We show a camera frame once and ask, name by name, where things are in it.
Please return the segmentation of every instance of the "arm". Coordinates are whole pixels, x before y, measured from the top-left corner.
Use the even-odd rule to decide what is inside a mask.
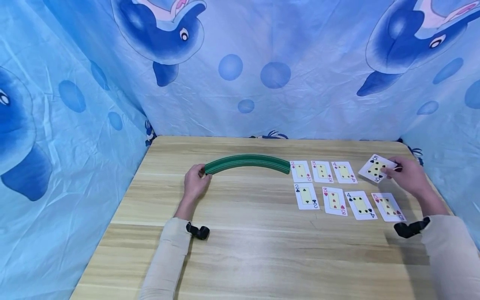
[[[158,249],[140,291],[140,300],[171,300],[180,278],[192,237],[186,229],[212,175],[204,175],[204,165],[193,166],[185,175],[185,192],[177,211],[164,226]]]
[[[383,171],[417,198],[423,216],[430,218],[430,223],[422,232],[421,241],[430,257],[438,299],[480,299],[480,259],[467,227],[459,217],[448,213],[417,162],[404,157],[390,160],[401,164],[402,171]]]

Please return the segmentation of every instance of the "blue fabric backdrop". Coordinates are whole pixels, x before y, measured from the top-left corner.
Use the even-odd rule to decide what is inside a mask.
[[[68,298],[154,130],[402,136],[479,244],[479,1],[24,0],[0,11],[1,299]]]

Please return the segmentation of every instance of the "cartoon dolphin print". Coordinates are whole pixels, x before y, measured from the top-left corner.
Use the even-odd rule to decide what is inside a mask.
[[[52,167],[35,143],[32,98],[26,86],[0,68],[0,179],[30,201],[43,197]]]
[[[395,0],[370,36],[366,60],[374,72],[357,95],[379,93],[447,51],[468,23],[480,17],[479,4],[474,1],[442,16],[433,11],[432,0]]]
[[[121,34],[140,55],[153,61],[157,85],[167,86],[204,42],[198,15],[202,0],[111,0]]]

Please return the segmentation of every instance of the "wood grain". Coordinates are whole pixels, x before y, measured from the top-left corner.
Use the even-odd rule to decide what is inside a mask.
[[[235,154],[285,160],[349,161],[355,172],[373,153],[409,156],[396,142],[167,137],[155,139],[82,276],[72,299],[136,299],[165,222],[193,165]],[[344,191],[391,192],[409,222],[417,201],[395,183],[314,183]],[[193,240],[178,299],[435,299],[420,237],[398,237],[393,223],[300,211],[291,175],[235,168],[214,175],[193,223],[211,229]]]

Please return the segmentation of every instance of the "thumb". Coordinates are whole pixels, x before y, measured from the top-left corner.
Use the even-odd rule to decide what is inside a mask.
[[[381,170],[383,173],[387,174],[388,177],[395,178],[399,173],[390,168],[382,168]]]

